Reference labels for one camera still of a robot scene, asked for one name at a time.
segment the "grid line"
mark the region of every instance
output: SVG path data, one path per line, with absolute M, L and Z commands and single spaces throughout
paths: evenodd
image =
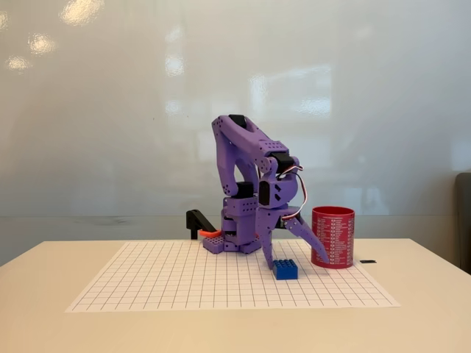
M 234 252 L 214 255 L 194 240 L 128 242 L 113 255 L 66 312 L 399 306 L 356 261 L 353 267 L 347 270 L 325 270 L 311 263 L 309 256 L 311 247 L 303 240 L 274 240 L 273 252 L 274 258 L 285 256 L 296 261 L 298 280 L 277 281 L 272 271 L 269 271 L 261 249 L 247 255 Z M 194 298 L 190 299 L 192 288 L 200 289 L 195 289 L 192 293 Z M 225 305 L 222 304 L 224 298 L 221 296 L 224 288 Z M 186 294 L 187 290 L 185 303 L 182 295 Z M 229 291 L 231 295 L 238 293 L 238 300 L 236 297 L 229 300 Z M 285 304 L 280 293 L 289 294 L 290 298 L 286 297 L 288 302 L 285 300 Z M 250 294 L 252 294 L 250 302 L 253 304 L 247 302 Z

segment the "gray chair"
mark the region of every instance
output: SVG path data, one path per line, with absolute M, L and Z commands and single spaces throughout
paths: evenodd
M 459 267 L 471 274 L 471 173 L 456 177 L 456 211 L 458 220 Z

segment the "small black object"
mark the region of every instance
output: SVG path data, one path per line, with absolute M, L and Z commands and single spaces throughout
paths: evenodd
M 199 210 L 186 211 L 186 229 L 191 230 L 191 239 L 198 239 L 200 229 L 206 232 L 215 232 L 216 228 L 208 221 Z
M 277 173 L 283 173 L 294 164 L 294 159 L 287 152 L 272 152 L 269 157 L 273 157 L 278 162 Z
M 229 118 L 231 118 L 240 127 L 247 129 L 247 121 L 245 120 L 245 116 L 239 114 L 229 114 Z
M 233 199 L 248 199 L 253 197 L 253 183 L 252 182 L 237 182 L 237 195 Z
M 270 184 L 268 182 L 260 182 L 258 184 L 258 202 L 263 206 L 270 204 Z

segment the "purple robot arm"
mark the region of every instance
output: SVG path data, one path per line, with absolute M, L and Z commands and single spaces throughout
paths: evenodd
M 288 206 L 297 194 L 297 172 L 302 170 L 299 160 L 243 115 L 221 115 L 212 126 L 219 177 L 227 197 L 221 213 L 223 239 L 204 240 L 205 247 L 212 252 L 249 253 L 262 245 L 272 268 L 272 231 L 280 228 L 306 240 L 328 262 L 324 246 L 301 218 L 300 207 Z M 243 182 L 236 181 L 236 166 Z M 260 180 L 257 168 L 263 174 Z M 302 189 L 306 201 L 303 183 Z

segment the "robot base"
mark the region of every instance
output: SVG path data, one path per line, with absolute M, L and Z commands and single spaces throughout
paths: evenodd
M 259 250 L 261 246 L 262 244 L 258 239 L 251 243 L 240 246 L 237 246 L 229 241 L 224 241 L 223 236 L 203 239 L 203 248 L 207 249 L 213 254 L 219 254 L 220 252 L 242 252 L 244 254 L 250 254 L 255 250 Z

